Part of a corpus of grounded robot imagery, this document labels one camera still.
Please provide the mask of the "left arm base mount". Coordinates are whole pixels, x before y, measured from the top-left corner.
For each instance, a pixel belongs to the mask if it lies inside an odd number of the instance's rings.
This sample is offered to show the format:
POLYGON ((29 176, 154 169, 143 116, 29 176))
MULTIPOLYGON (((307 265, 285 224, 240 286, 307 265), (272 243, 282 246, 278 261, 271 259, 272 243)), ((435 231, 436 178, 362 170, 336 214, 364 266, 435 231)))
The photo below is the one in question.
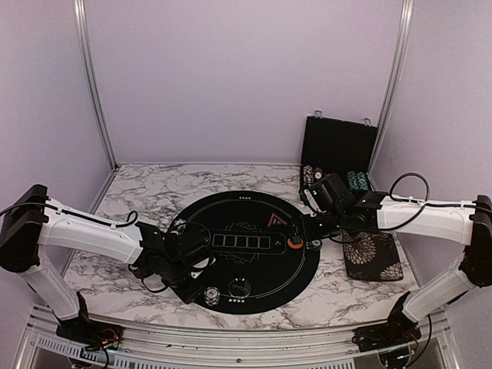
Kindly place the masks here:
POLYGON ((80 307, 74 318, 68 320, 57 318, 57 320, 56 334, 59 337, 95 348, 117 348, 123 333, 120 325, 92 320, 84 305, 80 307))

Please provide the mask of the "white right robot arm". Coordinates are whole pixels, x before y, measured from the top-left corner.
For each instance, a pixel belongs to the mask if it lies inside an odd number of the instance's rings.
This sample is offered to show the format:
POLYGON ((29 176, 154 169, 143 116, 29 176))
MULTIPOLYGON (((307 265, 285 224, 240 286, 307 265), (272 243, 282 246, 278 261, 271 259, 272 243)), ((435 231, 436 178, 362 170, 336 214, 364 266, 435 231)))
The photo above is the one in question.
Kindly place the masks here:
POLYGON ((404 197, 389 191, 354 191, 339 175, 319 178, 299 191, 311 213, 304 216, 305 240, 325 239, 341 232, 395 233, 402 241, 427 241, 451 255, 419 288, 398 298, 383 324, 359 328, 354 338, 383 338, 397 344, 430 313, 451 304, 475 288, 491 285, 491 198, 434 201, 404 197))

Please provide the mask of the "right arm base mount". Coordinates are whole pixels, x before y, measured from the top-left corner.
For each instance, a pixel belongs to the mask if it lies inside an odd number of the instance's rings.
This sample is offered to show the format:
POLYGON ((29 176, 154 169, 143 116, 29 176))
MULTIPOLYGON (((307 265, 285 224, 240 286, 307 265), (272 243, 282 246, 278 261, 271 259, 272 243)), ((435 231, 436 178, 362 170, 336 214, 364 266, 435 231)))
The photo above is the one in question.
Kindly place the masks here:
POLYGON ((360 352, 366 352, 418 341, 421 337, 418 324, 403 315, 389 317, 384 323, 358 327, 353 330, 351 341, 360 352))

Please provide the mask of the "orange big blind button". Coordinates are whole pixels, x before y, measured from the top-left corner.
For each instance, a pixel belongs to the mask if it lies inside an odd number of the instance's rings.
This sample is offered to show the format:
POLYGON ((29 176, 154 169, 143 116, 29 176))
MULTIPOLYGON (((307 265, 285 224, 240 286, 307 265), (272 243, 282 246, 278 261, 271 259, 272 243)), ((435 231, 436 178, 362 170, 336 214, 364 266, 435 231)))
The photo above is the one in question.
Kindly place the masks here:
POLYGON ((288 239, 288 247, 294 250, 301 249, 304 246, 304 241, 301 236, 293 236, 288 239))

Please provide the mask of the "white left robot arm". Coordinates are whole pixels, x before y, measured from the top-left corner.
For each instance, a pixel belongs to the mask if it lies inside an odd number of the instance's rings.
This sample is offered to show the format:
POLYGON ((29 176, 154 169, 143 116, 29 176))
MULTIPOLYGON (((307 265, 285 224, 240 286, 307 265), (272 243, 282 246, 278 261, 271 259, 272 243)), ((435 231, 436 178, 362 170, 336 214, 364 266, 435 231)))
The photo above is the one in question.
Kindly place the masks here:
POLYGON ((136 211, 123 223, 110 221, 50 198, 41 184, 33 185, 2 210, 1 217, 2 269, 20 275, 51 308, 60 335, 81 342, 112 328, 90 319, 85 299, 66 284, 45 247, 121 261, 140 280, 157 275, 186 304, 204 290, 205 272, 214 262, 211 234, 203 225, 182 221, 164 232, 139 221, 136 211))

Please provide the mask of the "clear round dealer button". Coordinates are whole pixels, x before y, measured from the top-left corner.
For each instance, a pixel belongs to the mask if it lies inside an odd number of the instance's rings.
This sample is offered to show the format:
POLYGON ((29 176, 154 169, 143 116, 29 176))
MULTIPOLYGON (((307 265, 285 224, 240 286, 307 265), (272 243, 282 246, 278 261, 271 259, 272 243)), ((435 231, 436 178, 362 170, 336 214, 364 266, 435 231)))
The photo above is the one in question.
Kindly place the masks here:
POLYGON ((247 298, 251 294, 251 283, 245 278, 235 278, 229 283, 228 292, 233 298, 247 298))

